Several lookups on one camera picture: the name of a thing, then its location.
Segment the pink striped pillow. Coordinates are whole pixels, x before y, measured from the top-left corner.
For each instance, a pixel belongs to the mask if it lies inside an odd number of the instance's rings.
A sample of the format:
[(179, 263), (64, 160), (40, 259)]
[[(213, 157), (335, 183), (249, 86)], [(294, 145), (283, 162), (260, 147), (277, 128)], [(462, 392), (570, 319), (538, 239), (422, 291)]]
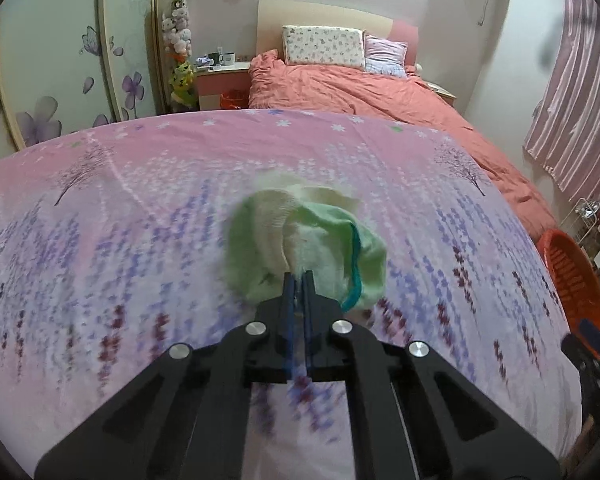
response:
[(367, 73), (406, 78), (407, 42), (392, 41), (366, 34), (364, 37), (364, 52)]

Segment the pink floral tablecloth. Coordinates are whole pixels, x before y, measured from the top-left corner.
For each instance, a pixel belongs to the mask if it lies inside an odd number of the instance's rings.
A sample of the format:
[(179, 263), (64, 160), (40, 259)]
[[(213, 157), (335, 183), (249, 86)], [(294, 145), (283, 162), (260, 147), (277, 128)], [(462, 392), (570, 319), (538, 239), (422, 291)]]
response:
[(486, 162), (448, 127), (302, 110), (154, 117), (0, 161), (0, 439), (27, 472), (171, 344), (282, 287), (250, 240), (259, 191), (330, 198), (384, 242), (353, 321), (425, 341), (557, 457), (581, 430), (562, 305)]

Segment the small orange bin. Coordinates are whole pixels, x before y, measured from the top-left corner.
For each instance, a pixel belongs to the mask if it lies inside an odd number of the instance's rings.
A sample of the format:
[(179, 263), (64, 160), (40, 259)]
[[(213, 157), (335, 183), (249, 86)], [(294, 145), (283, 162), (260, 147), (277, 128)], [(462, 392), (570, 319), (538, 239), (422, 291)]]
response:
[(220, 95), (221, 110), (245, 110), (248, 107), (248, 90), (228, 90)]

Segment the glass sliding wardrobe door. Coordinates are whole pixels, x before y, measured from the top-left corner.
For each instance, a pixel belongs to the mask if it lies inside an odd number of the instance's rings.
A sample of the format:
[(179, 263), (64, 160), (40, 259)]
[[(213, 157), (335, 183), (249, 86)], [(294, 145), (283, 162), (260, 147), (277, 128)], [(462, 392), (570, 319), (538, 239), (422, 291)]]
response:
[(0, 158), (159, 114), (157, 0), (2, 0)]

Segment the light green cloth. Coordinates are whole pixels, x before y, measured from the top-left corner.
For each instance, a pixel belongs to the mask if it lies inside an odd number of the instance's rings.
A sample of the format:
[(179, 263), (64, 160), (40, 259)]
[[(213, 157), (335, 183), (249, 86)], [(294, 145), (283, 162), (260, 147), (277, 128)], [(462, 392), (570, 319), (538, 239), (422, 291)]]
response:
[(270, 299), (310, 271), (318, 294), (341, 310), (366, 309), (385, 295), (387, 247), (358, 220), (361, 201), (346, 188), (283, 171), (261, 171), (225, 229), (225, 279), (250, 304)]

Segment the beige pink headboard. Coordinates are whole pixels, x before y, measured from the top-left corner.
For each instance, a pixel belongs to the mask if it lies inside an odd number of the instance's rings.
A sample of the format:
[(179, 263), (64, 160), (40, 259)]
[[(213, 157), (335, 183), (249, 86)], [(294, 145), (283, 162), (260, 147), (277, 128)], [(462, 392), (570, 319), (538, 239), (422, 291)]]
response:
[(416, 65), (418, 48), (418, 28), (416, 26), (343, 6), (292, 0), (259, 1), (257, 54), (272, 49), (283, 50), (282, 27), (284, 25), (357, 28), (391, 41), (406, 42), (405, 64), (407, 66)]

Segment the orange plastic laundry basket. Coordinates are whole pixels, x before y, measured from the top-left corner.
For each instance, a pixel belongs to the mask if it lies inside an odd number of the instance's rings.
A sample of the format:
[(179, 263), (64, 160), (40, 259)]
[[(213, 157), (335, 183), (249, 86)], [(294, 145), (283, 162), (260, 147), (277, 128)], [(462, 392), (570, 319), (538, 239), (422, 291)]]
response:
[(570, 330), (577, 333), (582, 320), (600, 330), (600, 282), (582, 249), (558, 229), (545, 231), (536, 248), (550, 272)]

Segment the pink bedside table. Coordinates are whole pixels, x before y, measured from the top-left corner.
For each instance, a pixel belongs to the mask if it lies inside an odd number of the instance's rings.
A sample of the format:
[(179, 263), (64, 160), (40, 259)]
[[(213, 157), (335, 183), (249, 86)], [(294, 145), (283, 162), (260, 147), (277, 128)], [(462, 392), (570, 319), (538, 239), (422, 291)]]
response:
[(249, 62), (236, 62), (232, 65), (211, 66), (195, 75), (195, 88), (201, 110), (219, 110), (223, 93), (239, 91), (249, 93), (251, 78)]

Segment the pink striped curtain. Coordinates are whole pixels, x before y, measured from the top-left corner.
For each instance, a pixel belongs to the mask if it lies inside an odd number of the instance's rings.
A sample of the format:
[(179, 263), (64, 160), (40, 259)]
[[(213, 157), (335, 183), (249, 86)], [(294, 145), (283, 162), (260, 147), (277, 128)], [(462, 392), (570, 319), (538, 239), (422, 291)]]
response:
[(524, 150), (570, 200), (600, 200), (600, 8), (565, 0), (552, 76)]

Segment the white floral pillow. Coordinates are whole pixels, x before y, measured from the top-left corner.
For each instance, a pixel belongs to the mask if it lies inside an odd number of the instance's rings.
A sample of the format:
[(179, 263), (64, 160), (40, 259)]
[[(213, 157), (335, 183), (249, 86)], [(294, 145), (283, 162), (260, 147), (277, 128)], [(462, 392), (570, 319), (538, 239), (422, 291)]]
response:
[(349, 27), (284, 25), (288, 65), (335, 65), (364, 70), (364, 32)]

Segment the far bedside table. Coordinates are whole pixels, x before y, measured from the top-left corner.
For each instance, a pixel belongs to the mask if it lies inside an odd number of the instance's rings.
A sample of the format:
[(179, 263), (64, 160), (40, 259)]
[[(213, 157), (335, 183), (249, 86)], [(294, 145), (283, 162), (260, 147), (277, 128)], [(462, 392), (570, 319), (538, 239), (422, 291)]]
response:
[(455, 103), (455, 100), (456, 100), (456, 96), (454, 96), (453, 93), (449, 92), (445, 88), (443, 88), (443, 87), (439, 86), (438, 84), (435, 84), (434, 82), (431, 82), (431, 81), (427, 81), (427, 86), (437, 96), (440, 96), (440, 98), (446, 104), (449, 104), (449, 106), (454, 106), (454, 103)]

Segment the hanging plush toys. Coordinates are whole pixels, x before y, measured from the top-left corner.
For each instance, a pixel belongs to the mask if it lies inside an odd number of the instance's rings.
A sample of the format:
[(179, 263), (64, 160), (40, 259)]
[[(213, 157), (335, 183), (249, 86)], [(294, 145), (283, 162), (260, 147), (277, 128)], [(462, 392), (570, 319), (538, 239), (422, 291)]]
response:
[(187, 0), (168, 0), (160, 25), (172, 107), (194, 110), (198, 100), (195, 70), (190, 62), (193, 45)]

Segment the salmon pink duvet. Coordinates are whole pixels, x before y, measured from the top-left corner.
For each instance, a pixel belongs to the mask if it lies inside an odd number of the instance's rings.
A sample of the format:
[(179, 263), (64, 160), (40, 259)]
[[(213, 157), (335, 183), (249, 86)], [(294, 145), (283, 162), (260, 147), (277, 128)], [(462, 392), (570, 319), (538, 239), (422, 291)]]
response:
[(419, 76), (404, 79), (337, 65), (287, 65), (276, 50), (253, 58), (249, 76), (251, 108), (324, 110), (445, 131), (475, 159), (532, 240), (557, 226), (535, 185)]

